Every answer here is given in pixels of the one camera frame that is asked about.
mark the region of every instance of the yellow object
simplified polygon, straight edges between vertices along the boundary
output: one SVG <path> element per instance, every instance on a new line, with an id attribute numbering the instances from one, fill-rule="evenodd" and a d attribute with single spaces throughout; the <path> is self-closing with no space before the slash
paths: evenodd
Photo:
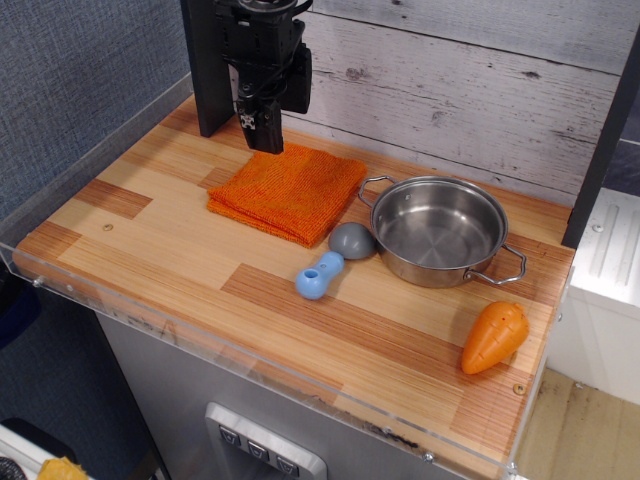
<path id="1" fill-rule="evenodd" d="M 263 232 L 311 248 L 336 221 L 364 180 L 359 160 L 285 143 L 284 152 L 256 152 L 207 208 Z"/>
<path id="2" fill-rule="evenodd" d="M 42 464 L 37 480 L 88 480 L 80 466 L 71 463 L 67 457 L 52 458 Z"/>

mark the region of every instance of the stainless steel pot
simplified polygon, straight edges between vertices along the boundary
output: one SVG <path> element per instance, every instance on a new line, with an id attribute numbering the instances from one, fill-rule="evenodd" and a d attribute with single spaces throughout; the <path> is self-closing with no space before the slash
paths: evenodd
<path id="1" fill-rule="evenodd" d="M 370 182 L 389 180 L 375 203 L 364 198 Z M 371 227 L 382 261 L 408 282 L 454 287 L 480 277 L 502 285 L 520 280 L 527 257 L 505 245 L 508 221 L 502 206 L 472 183 L 449 177 L 389 176 L 364 180 L 358 194 L 371 208 Z M 504 248 L 521 259 L 520 273 L 495 280 L 482 272 Z"/>

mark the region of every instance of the pot rim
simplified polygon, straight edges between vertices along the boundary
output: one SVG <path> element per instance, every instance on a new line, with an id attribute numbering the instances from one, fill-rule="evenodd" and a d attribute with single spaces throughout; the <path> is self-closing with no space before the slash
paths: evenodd
<path id="1" fill-rule="evenodd" d="M 475 185 L 474 183 L 468 182 L 466 180 L 461 180 L 459 178 L 454 178 L 454 177 L 447 177 L 447 176 L 440 176 L 440 175 L 423 175 L 423 176 L 418 176 L 418 177 L 410 177 L 407 178 L 405 180 L 402 181 L 395 181 L 394 179 L 392 179 L 391 177 L 380 177 L 382 178 L 386 178 L 389 179 L 390 181 L 394 182 L 393 185 L 390 185 L 389 187 L 387 187 L 382 193 L 380 193 L 380 195 L 378 195 L 378 198 L 376 199 L 376 201 L 373 203 L 373 205 L 371 205 L 371 216 L 370 216 L 370 222 L 371 222 L 371 228 L 373 229 L 373 233 L 375 235 L 376 241 L 378 242 L 378 244 L 380 246 L 382 246 L 385 250 L 385 252 L 395 256 L 396 258 L 411 264 L 411 265 L 415 265 L 417 267 L 420 268 L 424 268 L 424 269 L 428 269 L 428 270 L 434 270 L 434 271 L 443 271 L 443 272 L 448 272 L 448 271 L 454 271 L 454 270 L 468 270 L 470 268 L 477 268 L 480 265 L 483 265 L 484 263 L 486 263 L 486 267 L 489 266 L 489 263 L 491 261 L 491 259 L 493 259 L 493 257 L 496 255 L 496 253 L 498 253 L 498 251 L 503 247 L 503 245 L 505 245 L 508 233 L 509 233 L 509 220 L 507 218 L 507 214 L 504 211 L 504 208 L 502 207 L 502 205 L 500 204 L 500 202 L 493 196 L 491 195 L 489 192 L 487 192 L 486 190 L 484 190 L 483 188 Z M 372 179 L 367 179 L 364 181 L 363 186 L 366 182 L 371 181 Z M 457 265 L 457 266 L 452 266 L 452 267 L 435 267 L 435 266 L 428 266 L 428 265 L 421 265 L 419 263 L 415 263 L 411 260 L 408 260 L 406 258 L 404 258 L 403 256 L 399 255 L 398 253 L 396 253 L 395 251 L 389 249 L 384 242 L 382 242 L 380 240 L 380 237 L 378 235 L 378 222 L 376 221 L 376 210 L 379 208 L 380 205 L 382 205 L 382 203 L 384 202 L 384 199 L 386 197 L 388 197 L 389 195 L 391 195 L 394 191 L 405 187 L 406 185 L 411 185 L 411 184 L 415 184 L 415 183 L 425 183 L 427 185 L 430 184 L 434 184 L 434 183 L 441 183 L 441 184 L 447 184 L 447 185 L 453 185 L 455 187 L 458 188 L 465 188 L 469 191 L 471 191 L 473 194 L 478 195 L 480 197 L 482 197 L 484 200 L 486 200 L 491 207 L 494 209 L 494 211 L 496 212 L 497 216 L 500 219 L 500 222 L 502 224 L 502 235 L 499 239 L 499 241 L 497 241 L 495 243 L 495 245 L 493 246 L 493 248 L 489 251 L 489 253 L 487 255 L 485 255 L 483 258 L 475 261 L 475 263 L 468 263 L 465 265 Z"/>

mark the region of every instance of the button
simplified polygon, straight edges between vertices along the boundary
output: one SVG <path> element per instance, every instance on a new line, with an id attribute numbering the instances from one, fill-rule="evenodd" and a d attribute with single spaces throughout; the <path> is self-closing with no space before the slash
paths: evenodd
<path id="1" fill-rule="evenodd" d="M 220 425 L 220 435 L 222 435 L 222 438 L 225 442 L 230 443 L 231 445 L 234 445 L 236 447 L 240 446 L 240 436 L 233 430 Z"/>
<path id="2" fill-rule="evenodd" d="M 247 443 L 247 447 L 249 447 L 249 453 L 258 460 L 262 460 L 263 462 L 269 461 L 269 451 L 266 448 L 258 445 L 257 443 L 253 443 L 251 440 Z"/>
<path id="3" fill-rule="evenodd" d="M 278 470 L 286 473 L 287 475 L 291 475 L 292 477 L 299 477 L 300 471 L 298 470 L 298 466 L 290 460 L 287 460 L 284 457 L 278 455 L 276 457 L 276 462 L 278 464 Z"/>

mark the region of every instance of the wooden table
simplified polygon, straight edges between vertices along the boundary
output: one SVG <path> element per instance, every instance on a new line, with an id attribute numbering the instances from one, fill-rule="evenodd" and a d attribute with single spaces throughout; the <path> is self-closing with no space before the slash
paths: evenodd
<path id="1" fill-rule="evenodd" d="M 362 159 L 369 176 L 434 173 L 296 132 L 285 138 Z M 328 250 L 326 239 L 305 249 L 206 209 L 207 188 L 251 155 L 235 119 L 201 137 L 190 99 L 25 238 L 14 261 L 50 288 L 401 448 L 499 476 L 535 396 L 569 273 L 574 251 L 560 241 L 570 210 L 481 185 L 507 212 L 507 244 L 528 257 L 524 279 L 428 289 L 375 256 L 347 262 L 327 295 L 309 301 L 294 279 Z M 379 183 L 368 193 L 386 186 Z M 368 225 L 369 213 L 354 195 L 338 223 Z M 509 277 L 519 267 L 502 250 L 486 273 Z M 530 336 L 504 363 L 467 376 L 462 346 L 496 300 L 524 306 Z"/>

